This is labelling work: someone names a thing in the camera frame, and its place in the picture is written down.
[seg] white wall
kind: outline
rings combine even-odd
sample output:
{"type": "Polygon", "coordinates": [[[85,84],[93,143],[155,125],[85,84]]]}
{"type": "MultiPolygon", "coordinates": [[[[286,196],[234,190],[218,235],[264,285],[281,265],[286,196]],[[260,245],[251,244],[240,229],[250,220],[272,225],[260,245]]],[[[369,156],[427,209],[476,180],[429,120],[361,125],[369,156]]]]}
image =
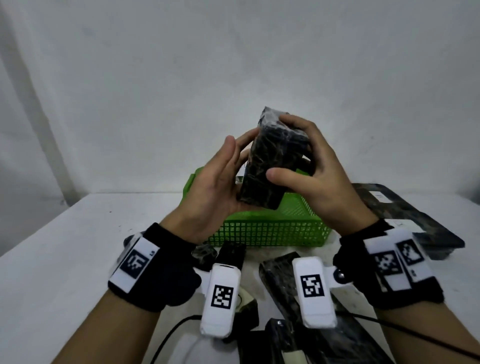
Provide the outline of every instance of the white wall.
{"type": "Polygon", "coordinates": [[[0,256],[66,209],[0,60],[0,256]]]}
{"type": "Polygon", "coordinates": [[[478,190],[478,0],[2,1],[82,192],[179,191],[264,105],[354,181],[478,190]]]}

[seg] wrist strap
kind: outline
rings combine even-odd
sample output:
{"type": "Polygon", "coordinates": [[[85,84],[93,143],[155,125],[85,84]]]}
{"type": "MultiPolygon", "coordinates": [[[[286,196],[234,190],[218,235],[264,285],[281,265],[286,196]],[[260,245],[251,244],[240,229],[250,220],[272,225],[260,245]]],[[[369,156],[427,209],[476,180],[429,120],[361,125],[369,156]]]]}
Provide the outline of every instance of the wrist strap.
{"type": "Polygon", "coordinates": [[[443,291],[410,231],[384,220],[340,239],[333,264],[379,309],[441,303],[443,291]]]}
{"type": "Polygon", "coordinates": [[[110,277],[108,288],[151,312],[160,312],[167,304],[183,304],[202,282],[193,270],[195,247],[155,223],[130,248],[110,277]]]}

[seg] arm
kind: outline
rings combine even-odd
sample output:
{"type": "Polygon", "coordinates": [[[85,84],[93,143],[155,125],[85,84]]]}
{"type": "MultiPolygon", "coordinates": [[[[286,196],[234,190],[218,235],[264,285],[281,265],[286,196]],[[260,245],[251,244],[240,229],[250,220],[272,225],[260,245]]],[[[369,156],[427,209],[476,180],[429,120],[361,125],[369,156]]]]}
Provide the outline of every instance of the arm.
{"type": "MultiPolygon", "coordinates": [[[[195,178],[186,198],[160,225],[186,242],[201,243],[217,231],[229,215],[251,209],[236,199],[235,176],[248,158],[249,151],[241,151],[258,131],[252,129],[236,140],[228,136],[195,178]]],[[[152,259],[145,272],[153,262],[152,259]]],[[[107,290],[53,364],[141,363],[159,317],[160,312],[136,307],[107,290]]]]}
{"type": "MultiPolygon", "coordinates": [[[[272,168],[267,178],[301,194],[312,210],[340,235],[360,231],[378,218],[364,205],[353,189],[335,152],[317,126],[293,115],[282,115],[285,124],[302,129],[310,139],[312,176],[272,168]]],[[[394,310],[377,310],[379,318],[480,354],[480,345],[445,304],[420,302],[394,310]]],[[[397,364],[476,363],[461,354],[433,345],[402,332],[382,327],[397,364]]]]}

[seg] qr code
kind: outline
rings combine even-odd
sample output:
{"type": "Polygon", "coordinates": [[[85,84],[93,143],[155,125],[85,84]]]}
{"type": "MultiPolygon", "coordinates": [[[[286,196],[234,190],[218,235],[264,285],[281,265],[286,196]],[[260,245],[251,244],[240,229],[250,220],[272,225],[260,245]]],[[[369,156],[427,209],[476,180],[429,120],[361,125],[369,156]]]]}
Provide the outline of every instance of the qr code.
{"type": "Polygon", "coordinates": [[[128,254],[128,257],[121,264],[120,269],[130,277],[137,279],[148,261],[149,259],[145,255],[132,249],[130,254],[128,254]]]}
{"type": "Polygon", "coordinates": [[[375,259],[379,273],[383,276],[402,273],[402,267],[400,266],[395,251],[390,250],[388,252],[375,253],[372,254],[372,256],[375,259]]]}
{"type": "Polygon", "coordinates": [[[213,290],[212,306],[230,309],[232,306],[233,288],[215,285],[213,290]]]}
{"type": "Polygon", "coordinates": [[[320,274],[300,276],[300,280],[301,280],[301,287],[303,288],[304,297],[325,296],[320,274]]]}
{"type": "Polygon", "coordinates": [[[418,246],[413,240],[406,240],[404,242],[397,243],[396,245],[408,266],[423,262],[425,260],[420,253],[418,246]]]}

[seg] hand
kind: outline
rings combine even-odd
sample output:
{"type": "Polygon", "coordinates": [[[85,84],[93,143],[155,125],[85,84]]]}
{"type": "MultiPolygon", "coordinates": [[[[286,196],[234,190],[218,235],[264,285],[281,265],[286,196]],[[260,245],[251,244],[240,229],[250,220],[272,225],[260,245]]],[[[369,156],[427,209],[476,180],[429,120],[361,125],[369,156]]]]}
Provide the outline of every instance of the hand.
{"type": "Polygon", "coordinates": [[[286,125],[302,129],[310,139],[314,164],[313,176],[305,176],[285,168],[271,168],[267,179],[302,195],[312,210],[340,235],[360,231],[378,221],[355,192],[335,152],[317,126],[294,115],[281,115],[286,125]]]}
{"type": "Polygon", "coordinates": [[[252,129],[237,140],[227,136],[220,150],[195,177],[182,203],[160,225],[183,240],[200,244],[231,214],[256,209],[237,201],[240,185],[235,185],[235,177],[248,159],[250,150],[242,150],[259,131],[252,129]]]}

